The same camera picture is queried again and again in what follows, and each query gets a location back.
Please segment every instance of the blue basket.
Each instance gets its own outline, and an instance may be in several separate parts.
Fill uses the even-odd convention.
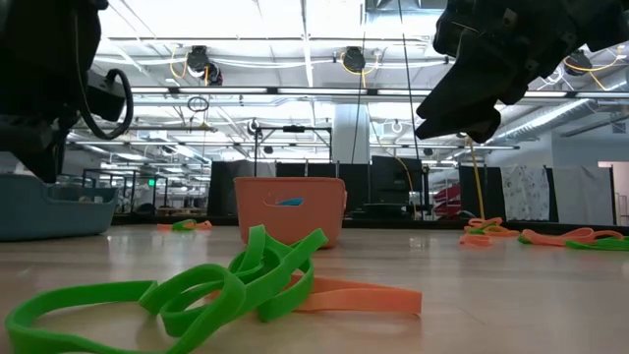
[[[109,228],[118,190],[45,185],[0,174],[0,241],[86,236]]]

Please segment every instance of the orange plastic basket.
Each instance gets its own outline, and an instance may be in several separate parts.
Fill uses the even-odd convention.
[[[328,238],[326,248],[336,245],[345,209],[345,183],[337,178],[239,177],[236,184],[238,224],[241,238],[249,228],[264,224],[273,238],[294,244],[320,228]],[[301,198],[298,206],[277,204]]]

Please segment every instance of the ceiling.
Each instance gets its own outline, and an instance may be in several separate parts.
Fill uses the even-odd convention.
[[[363,16],[364,0],[109,0],[100,12],[102,38],[92,69],[100,74],[123,69],[132,86],[202,86],[202,78],[184,71],[182,61],[192,45],[206,45],[208,56],[220,67],[225,87],[351,88],[361,84],[360,75],[351,75],[337,59],[350,45],[364,47],[369,89],[431,89],[447,73],[450,64],[431,47],[435,23],[445,1],[402,0],[403,25],[397,7]],[[368,0],[372,9],[377,0]],[[407,55],[404,53],[406,43]],[[615,48],[598,53],[587,51],[593,64],[602,66],[617,60]],[[618,62],[600,78],[612,75],[626,65]],[[185,73],[183,78],[177,76]],[[530,90],[571,90],[590,86],[590,76],[571,77],[559,68],[545,82],[538,79]],[[355,97],[343,101],[321,96],[205,95],[207,111],[195,113],[185,102],[189,96],[136,95],[136,119],[131,132],[119,139],[125,142],[206,142],[214,146],[192,146],[167,150],[158,145],[82,145],[110,162],[138,162],[118,153],[144,156],[142,162],[181,163],[213,159],[252,157],[251,147],[228,147],[231,143],[252,142],[248,125],[254,118],[261,126],[303,125],[330,127],[335,105],[357,103]],[[413,142],[412,106],[408,99],[372,97],[364,100],[373,122],[372,153],[383,153],[382,144]],[[527,102],[499,105],[503,123],[512,123],[539,104]],[[100,121],[103,127],[108,123]],[[217,129],[211,133],[202,124]],[[70,141],[89,142],[95,138],[78,126]],[[276,132],[269,144],[318,144],[318,146],[278,147],[261,157],[277,159],[326,159],[329,137],[322,134]],[[455,136],[422,141],[422,144],[462,146]],[[438,148],[423,159],[441,160],[460,149]],[[396,148],[398,155],[415,156],[412,148]],[[195,168],[186,169],[200,173]]]

